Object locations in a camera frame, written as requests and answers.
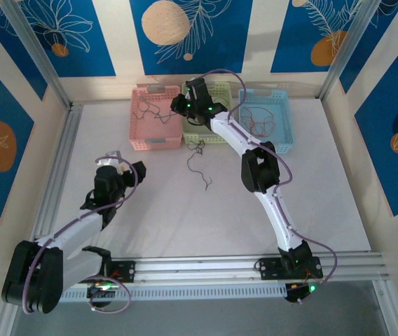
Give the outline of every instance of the green basket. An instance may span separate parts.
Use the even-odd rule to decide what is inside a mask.
[[[232,94],[230,85],[227,82],[209,82],[207,83],[207,89],[213,98],[213,102],[223,104],[227,110],[232,108]],[[182,94],[186,94],[185,83],[182,85]],[[200,140],[206,144],[227,144],[227,141],[210,131],[206,126],[190,125],[186,118],[183,118],[183,135],[186,144],[189,142],[197,144]]]

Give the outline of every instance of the white arm segment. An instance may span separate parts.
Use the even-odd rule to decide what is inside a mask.
[[[80,218],[83,214],[88,213],[90,210],[80,210],[77,218]],[[63,232],[58,238],[55,239],[48,248],[58,247],[64,251],[64,259],[68,258],[83,242],[93,237],[95,234],[102,230],[102,216],[98,213],[92,213],[91,215],[80,220],[68,230]],[[53,238],[54,232],[51,232],[48,236],[42,237],[37,240],[40,246],[43,246],[48,239]]]
[[[88,213],[90,210],[80,210],[77,218],[83,214]],[[69,257],[76,249],[82,246],[87,239],[93,237],[95,234],[101,232],[102,229],[102,216],[98,213],[93,213],[84,219],[80,220],[58,238],[55,239],[48,248],[58,247],[64,253],[64,291],[78,284],[80,281],[98,274],[101,267],[102,257],[90,251],[81,251],[72,258]],[[53,238],[54,232],[48,236],[42,237],[37,240],[37,243],[42,246],[48,239]]]
[[[211,119],[212,131],[223,137],[240,157],[247,150],[256,148],[256,146],[252,145],[251,142],[259,144],[260,141],[246,132],[232,117],[227,121],[227,117],[228,112],[221,112]],[[268,214],[270,224],[273,226],[275,235],[277,236],[278,247],[287,252],[289,249],[295,249],[301,245],[302,241],[289,230],[294,229],[294,225],[292,224],[292,221],[282,203],[281,196],[279,195],[280,189],[277,189],[277,197],[281,202],[282,209],[284,209],[285,215],[288,216],[288,221],[291,225],[288,227],[287,222],[284,220],[277,205],[275,195],[273,194],[274,187],[275,186],[267,189],[266,194],[261,192],[255,192],[254,194],[256,198],[260,200],[264,210]]]

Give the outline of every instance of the tangled wire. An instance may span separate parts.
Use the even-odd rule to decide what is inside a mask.
[[[191,155],[191,157],[186,161],[186,166],[188,167],[188,169],[190,169],[193,173],[197,173],[200,174],[202,176],[202,180],[205,182],[205,190],[207,190],[208,186],[210,184],[213,183],[212,178],[210,177],[210,182],[208,182],[205,179],[204,173],[202,173],[201,171],[198,170],[194,170],[190,167],[190,160],[192,158],[194,158],[194,155],[199,154],[202,155],[203,154],[203,149],[205,147],[205,142],[203,140],[200,140],[198,143],[194,143],[192,141],[188,142],[188,144],[186,145],[186,147],[191,151],[194,151],[194,153]]]
[[[251,135],[258,138],[266,138],[274,132],[275,126],[277,125],[274,122],[275,114],[264,107],[243,107],[243,109],[247,112],[247,115],[241,116],[241,123]],[[261,109],[265,114],[267,113],[267,116],[263,121],[255,121],[252,109]]]
[[[144,116],[146,115],[146,113],[150,113],[153,115],[154,119],[160,119],[160,121],[162,122],[162,124],[166,124],[168,121],[170,121],[172,116],[175,116],[176,113],[171,112],[168,115],[161,115],[160,114],[160,107],[158,107],[155,104],[152,104],[151,102],[147,101],[146,98],[144,98],[143,96],[140,96],[139,98],[139,102],[138,102],[138,111],[142,112],[141,116],[139,117],[134,111],[132,112],[132,114],[136,117],[136,119],[141,120],[144,118]]]

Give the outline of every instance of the white floor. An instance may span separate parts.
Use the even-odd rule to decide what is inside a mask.
[[[240,180],[240,159],[230,146],[206,145],[192,164],[213,180],[205,191],[190,172],[192,154],[136,152],[128,141],[129,101],[84,106],[56,226],[74,216],[93,187],[95,158],[120,150],[143,160],[147,177],[96,240],[113,257],[227,256],[277,253],[274,231],[259,201]],[[369,242],[345,177],[322,104],[292,99],[296,145],[284,157],[294,180],[282,189],[298,231],[336,251],[368,251]],[[280,179],[285,178],[282,170]],[[314,251],[325,251],[311,246]]]

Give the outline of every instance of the white robotic arm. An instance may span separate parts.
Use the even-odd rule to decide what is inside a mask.
[[[307,267],[315,266],[319,260],[313,257],[308,243],[294,234],[295,228],[282,204],[279,157],[274,145],[269,141],[261,143],[236,123],[226,107],[214,103],[203,77],[187,81],[186,88],[186,95],[179,94],[172,100],[171,109],[186,117],[189,123],[193,120],[193,125],[207,126],[238,153],[242,183],[262,203],[277,236],[282,269],[272,262],[275,264],[273,274],[281,273],[286,277],[283,279],[300,279]]]
[[[122,171],[121,161],[130,165],[131,170]],[[4,302],[20,305],[27,313],[48,313],[69,287],[90,276],[111,275],[114,262],[109,251],[87,246],[73,254],[111,222],[117,206],[126,199],[126,188],[134,188],[129,197],[144,180],[146,167],[143,162],[130,164],[118,151],[108,153],[98,165],[95,188],[87,194],[74,220],[48,236],[33,242],[22,241],[15,247],[1,292]],[[122,282],[131,278],[133,270],[132,274],[118,273]]]
[[[243,129],[233,117],[228,119],[228,112],[217,114],[211,119],[210,124],[212,131],[223,137],[240,157],[246,151],[254,150],[256,148],[254,144],[260,144],[260,141]],[[275,186],[273,185],[265,193],[254,192],[254,194],[268,214],[270,224],[273,226],[275,235],[277,236],[278,247],[283,251],[288,251],[289,249],[295,249],[300,246],[302,241],[290,230],[291,228],[294,229],[291,225],[291,220],[288,220],[287,223],[283,218],[275,199],[274,188]],[[277,189],[275,193],[281,202],[280,190]]]

